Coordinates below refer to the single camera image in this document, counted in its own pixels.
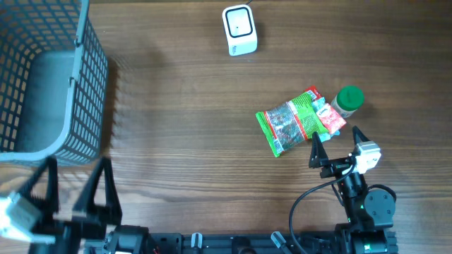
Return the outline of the green lid seasoning jar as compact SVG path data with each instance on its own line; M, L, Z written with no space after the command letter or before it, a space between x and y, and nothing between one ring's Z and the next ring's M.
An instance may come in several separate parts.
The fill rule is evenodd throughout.
M356 86L342 88L331 102L331 106L344 119L352 116L364 104L364 93Z

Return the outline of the green Haribo candy bag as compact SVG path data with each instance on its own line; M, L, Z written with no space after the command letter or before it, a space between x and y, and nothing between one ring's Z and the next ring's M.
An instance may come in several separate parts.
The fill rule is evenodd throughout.
M312 102L311 95L304 92L273 109L256 113L256 119L275 157L311 139L314 132L319 135L328 133L316 115Z

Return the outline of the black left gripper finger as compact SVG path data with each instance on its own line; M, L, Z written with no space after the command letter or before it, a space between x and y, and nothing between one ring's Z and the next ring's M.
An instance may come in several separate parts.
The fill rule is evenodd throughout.
M105 205L95 204L95 194L104 174ZM73 206L73 211L83 212L92 219L121 219L122 210L114 183L112 161L109 157L102 157L93 169L90 178Z
M32 189L42 174L48 170L47 192L44 198L32 194ZM22 197L34 205L43 214L59 211L59 191L57 159L49 156L38 166L34 174L18 189Z

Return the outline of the teal snack packet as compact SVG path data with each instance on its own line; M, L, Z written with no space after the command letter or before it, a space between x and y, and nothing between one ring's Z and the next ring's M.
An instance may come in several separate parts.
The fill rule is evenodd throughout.
M321 97L320 99L317 99L311 103L315 112L320 110L325 104L326 104L326 100L324 97ZM335 135L340 135L340 131L336 131L334 134L324 133L324 134L321 134L319 137L320 137L321 142L325 142L327 140L330 140Z

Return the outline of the red stick sachet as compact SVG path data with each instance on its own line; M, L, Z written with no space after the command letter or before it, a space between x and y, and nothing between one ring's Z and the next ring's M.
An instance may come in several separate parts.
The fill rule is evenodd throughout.
M315 85L308 87L305 92L310 95L312 102L322 98L321 93L318 91Z

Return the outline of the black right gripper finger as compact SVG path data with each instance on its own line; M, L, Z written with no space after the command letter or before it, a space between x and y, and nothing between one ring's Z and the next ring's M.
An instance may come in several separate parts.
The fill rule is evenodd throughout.
M311 155L309 159L309 167L310 168L325 167L329 162L329 158L328 155L326 154L326 151L324 150L323 144L317 132L313 133L311 141L312 146L311 146Z
M363 132L361 132L361 130L357 126L352 127L352 135L355 145L359 143L369 142L368 137L363 134Z

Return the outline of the red tissue pack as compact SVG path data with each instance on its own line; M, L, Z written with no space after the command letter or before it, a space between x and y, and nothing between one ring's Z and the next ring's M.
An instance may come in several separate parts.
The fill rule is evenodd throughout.
M316 112L316 115L330 135L333 135L347 124L345 119L328 103L324 104Z

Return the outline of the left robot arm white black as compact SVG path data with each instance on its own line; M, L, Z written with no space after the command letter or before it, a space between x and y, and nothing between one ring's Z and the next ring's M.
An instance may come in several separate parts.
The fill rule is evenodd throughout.
M72 210L84 216L74 216L70 221L54 218L59 211L57 169L57 159L46 158L18 189L19 200L27 206L23 211L32 216L26 231L46 237L32 240L29 253L77 253L83 239L95 243L86 248L88 253L147 251L149 230L121 224L122 210L110 158L100 159L73 205Z

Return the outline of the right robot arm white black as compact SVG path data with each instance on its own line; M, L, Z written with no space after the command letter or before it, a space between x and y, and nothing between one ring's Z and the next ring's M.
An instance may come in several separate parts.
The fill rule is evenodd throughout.
M336 196L345 208L348 222L337 224L332 231L300 234L299 243L308 253L396 254L393 226L396 193L381 184L367 185L364 174L381 158L380 147L358 127L352 128L355 148L347 156L329 159L320 137L312 136L309 166L320 168L321 178L335 178Z

